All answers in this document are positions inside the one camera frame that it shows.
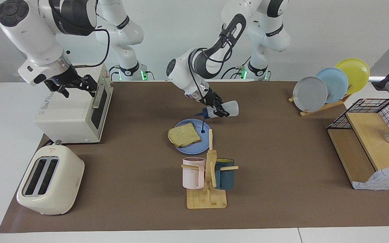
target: toaster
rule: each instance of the toaster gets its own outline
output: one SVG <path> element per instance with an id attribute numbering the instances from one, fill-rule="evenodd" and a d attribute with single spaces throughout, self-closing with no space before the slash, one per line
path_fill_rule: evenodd
<path id="1" fill-rule="evenodd" d="M 85 164 L 63 145 L 40 148 L 17 190 L 17 202 L 41 214 L 64 214 L 79 191 Z"/>

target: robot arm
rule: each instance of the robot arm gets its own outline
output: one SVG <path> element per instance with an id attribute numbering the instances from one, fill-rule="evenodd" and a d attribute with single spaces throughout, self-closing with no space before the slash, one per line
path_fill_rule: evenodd
<path id="1" fill-rule="evenodd" d="M 264 0 L 257 11 L 258 22 L 251 22 L 248 36 L 252 43 L 252 57 L 245 66 L 247 78 L 263 80 L 268 66 L 269 52 L 284 51 L 290 44 L 290 36 L 284 29 L 281 15 L 289 0 Z"/>
<path id="2" fill-rule="evenodd" d="M 90 75 L 77 74 L 55 34 L 91 34 L 96 4 L 96 0 L 41 0 L 37 9 L 23 0 L 1 3 L 0 27 L 28 57 L 18 69 L 26 82 L 33 86 L 44 82 L 50 91 L 66 97 L 66 88 L 86 90 L 94 97 L 97 83 Z"/>
<path id="3" fill-rule="evenodd" d="M 222 9 L 222 20 L 227 23 L 216 43 L 206 50 L 190 49 L 181 57 L 168 64 L 166 75 L 187 97 L 204 105 L 211 106 L 214 114 L 223 117 L 229 113 L 222 107 L 221 97 L 215 93 L 204 79 L 214 78 L 219 74 L 223 63 L 227 61 L 232 48 L 241 37 L 247 20 L 258 9 L 262 0 L 229 0 Z"/>
<path id="4" fill-rule="evenodd" d="M 142 80 L 142 63 L 130 46 L 142 43 L 144 32 L 126 14 L 121 0 L 99 0 L 103 18 L 110 24 L 101 26 L 110 34 L 110 47 L 117 54 L 119 73 L 124 80 Z M 97 40 L 107 44 L 107 37 L 102 32 L 96 32 Z"/>

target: blue plate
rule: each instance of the blue plate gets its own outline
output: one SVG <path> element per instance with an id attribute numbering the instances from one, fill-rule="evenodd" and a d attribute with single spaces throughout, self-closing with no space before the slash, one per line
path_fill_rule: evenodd
<path id="1" fill-rule="evenodd" d="M 326 67 L 319 71 L 316 77 L 324 82 L 328 94 L 331 94 L 325 103 L 334 103 L 346 94 L 348 83 L 346 74 L 342 70 L 335 67 Z"/>
<path id="2" fill-rule="evenodd" d="M 208 126 L 207 123 L 204 123 L 205 133 L 202 133 L 201 132 L 202 131 L 202 121 L 201 120 L 185 119 L 185 120 L 181 120 L 176 125 L 176 127 L 185 125 L 187 123 L 193 123 L 193 126 L 194 126 L 196 132 L 198 132 L 199 137 L 201 137 L 201 141 L 198 143 L 192 143 L 192 144 L 188 145 L 187 147 L 178 147 L 176 149 L 183 152 L 184 154 L 190 154 L 190 155 L 200 154 L 210 147 L 210 136 L 209 136 L 209 132 L 208 132 L 210 130 L 210 126 Z"/>

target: white table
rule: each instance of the white table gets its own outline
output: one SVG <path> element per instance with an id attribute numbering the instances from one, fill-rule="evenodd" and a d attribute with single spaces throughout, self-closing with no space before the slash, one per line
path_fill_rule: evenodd
<path id="1" fill-rule="evenodd" d="M 42 132 L 33 119 L 48 90 L 26 83 L 0 83 L 0 224 L 34 155 Z M 359 98 L 389 98 L 368 84 L 346 103 Z M 0 234 L 0 242 L 389 242 L 389 227 L 229 229 L 208 231 L 46 232 Z"/>

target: dark blue mug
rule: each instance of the dark blue mug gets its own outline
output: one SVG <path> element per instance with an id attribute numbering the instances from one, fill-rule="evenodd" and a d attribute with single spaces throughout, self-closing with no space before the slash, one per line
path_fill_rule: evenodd
<path id="1" fill-rule="evenodd" d="M 221 167 L 234 166 L 235 161 L 232 159 L 218 158 L 216 161 L 215 175 L 216 175 L 216 189 L 230 190 L 233 188 L 233 177 L 235 170 L 220 170 Z"/>

